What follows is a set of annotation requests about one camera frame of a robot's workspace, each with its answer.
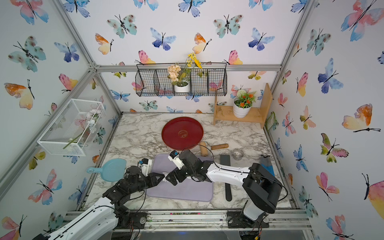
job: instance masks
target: potted plant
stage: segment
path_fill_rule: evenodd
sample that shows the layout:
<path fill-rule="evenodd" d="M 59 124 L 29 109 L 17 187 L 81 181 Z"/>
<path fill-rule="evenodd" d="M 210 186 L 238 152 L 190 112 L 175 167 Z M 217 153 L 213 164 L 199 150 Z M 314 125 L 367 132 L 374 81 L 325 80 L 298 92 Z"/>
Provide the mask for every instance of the potted plant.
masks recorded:
<path fill-rule="evenodd" d="M 233 100 L 233 114 L 235 117 L 245 117 L 251 110 L 253 102 L 255 102 L 254 93 L 247 93 L 245 90 L 240 89 L 237 92 L 237 97 Z"/>
<path fill-rule="evenodd" d="M 190 73 L 194 67 L 201 68 L 201 63 L 196 58 L 194 53 L 188 55 L 185 61 L 185 67 L 181 73 L 181 67 L 179 65 L 171 65 L 168 67 L 168 78 L 171 79 L 172 85 L 174 85 L 175 93 L 188 93 L 190 92 Z"/>

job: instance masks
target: wooden handle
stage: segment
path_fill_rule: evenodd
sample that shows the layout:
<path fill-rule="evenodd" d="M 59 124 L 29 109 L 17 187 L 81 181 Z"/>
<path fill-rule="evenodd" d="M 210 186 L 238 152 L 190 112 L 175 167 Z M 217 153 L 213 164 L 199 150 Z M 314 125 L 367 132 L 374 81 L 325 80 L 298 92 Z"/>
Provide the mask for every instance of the wooden handle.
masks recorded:
<path fill-rule="evenodd" d="M 200 145 L 207 146 L 205 142 L 200 142 Z M 208 156 L 208 149 L 203 146 L 200 146 L 201 156 Z"/>
<path fill-rule="evenodd" d="M 212 150 L 215 150 L 215 149 L 220 149 L 220 148 L 227 148 L 229 147 L 228 143 L 224 143 L 224 144 L 219 144 L 219 145 L 213 145 L 211 147 Z"/>

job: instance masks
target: white wire basket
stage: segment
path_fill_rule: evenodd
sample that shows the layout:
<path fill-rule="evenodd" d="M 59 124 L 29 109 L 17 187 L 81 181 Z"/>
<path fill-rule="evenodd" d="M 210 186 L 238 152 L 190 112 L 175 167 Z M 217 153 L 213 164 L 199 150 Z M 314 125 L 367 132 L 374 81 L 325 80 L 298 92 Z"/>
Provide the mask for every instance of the white wire basket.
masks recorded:
<path fill-rule="evenodd" d="M 50 154 L 85 156 L 83 148 L 97 136 L 104 115 L 102 102 L 71 99 L 37 143 Z"/>

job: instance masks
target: black wire basket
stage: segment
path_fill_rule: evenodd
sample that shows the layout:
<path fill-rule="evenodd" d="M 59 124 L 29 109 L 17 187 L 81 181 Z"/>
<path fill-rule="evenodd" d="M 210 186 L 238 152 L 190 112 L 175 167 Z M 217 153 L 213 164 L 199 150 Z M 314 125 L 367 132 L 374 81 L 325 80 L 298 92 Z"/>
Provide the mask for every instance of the black wire basket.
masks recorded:
<path fill-rule="evenodd" d="M 136 94 L 147 96 L 225 96 L 227 94 L 227 64 L 202 63 L 202 69 L 193 68 L 189 76 L 190 91 L 175 93 L 174 85 L 168 78 L 171 63 L 137 64 Z"/>

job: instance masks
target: white flower pot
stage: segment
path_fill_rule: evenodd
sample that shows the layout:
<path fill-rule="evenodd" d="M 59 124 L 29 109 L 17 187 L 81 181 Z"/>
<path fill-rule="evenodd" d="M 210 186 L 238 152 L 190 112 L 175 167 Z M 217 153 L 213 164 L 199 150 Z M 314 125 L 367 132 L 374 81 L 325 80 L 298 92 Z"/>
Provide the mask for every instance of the white flower pot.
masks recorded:
<path fill-rule="evenodd" d="M 234 100 L 233 100 L 233 114 L 235 115 L 235 117 L 237 118 L 244 118 L 248 112 L 251 110 L 251 108 L 241 108 L 241 107 L 238 107 L 236 104 L 235 104 L 235 101 L 236 100 L 239 100 L 238 97 L 236 97 Z"/>
<path fill-rule="evenodd" d="M 184 87 L 174 86 L 175 87 L 175 93 L 189 93 L 190 92 L 190 86 L 187 84 Z"/>

